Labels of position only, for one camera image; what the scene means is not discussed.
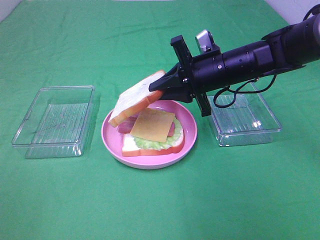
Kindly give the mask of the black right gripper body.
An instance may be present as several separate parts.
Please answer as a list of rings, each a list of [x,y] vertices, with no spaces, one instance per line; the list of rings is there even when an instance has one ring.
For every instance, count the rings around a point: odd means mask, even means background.
[[[211,115],[206,93],[225,87],[223,55],[206,53],[192,56],[182,35],[172,38],[170,45],[179,61],[178,75],[182,86],[188,87],[192,98],[196,99],[201,115]]]

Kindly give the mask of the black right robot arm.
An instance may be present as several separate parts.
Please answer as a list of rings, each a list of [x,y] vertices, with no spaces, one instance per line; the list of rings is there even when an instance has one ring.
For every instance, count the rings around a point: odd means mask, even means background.
[[[203,30],[195,40],[200,54],[192,56],[181,35],[171,39],[178,63],[149,91],[163,91],[161,99],[197,101],[203,117],[211,114],[207,92],[276,76],[304,67],[320,58],[320,7],[314,6],[297,24],[276,30],[260,41],[222,53],[212,34]]]

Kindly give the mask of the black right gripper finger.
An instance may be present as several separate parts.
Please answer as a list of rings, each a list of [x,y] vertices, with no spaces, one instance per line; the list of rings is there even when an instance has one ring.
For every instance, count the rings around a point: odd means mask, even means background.
[[[187,89],[183,87],[171,87],[163,92],[160,100],[173,100],[183,103],[191,103],[193,98]]]
[[[148,90],[150,92],[163,91],[174,87],[179,87],[179,65],[175,65],[164,76],[152,82]]]

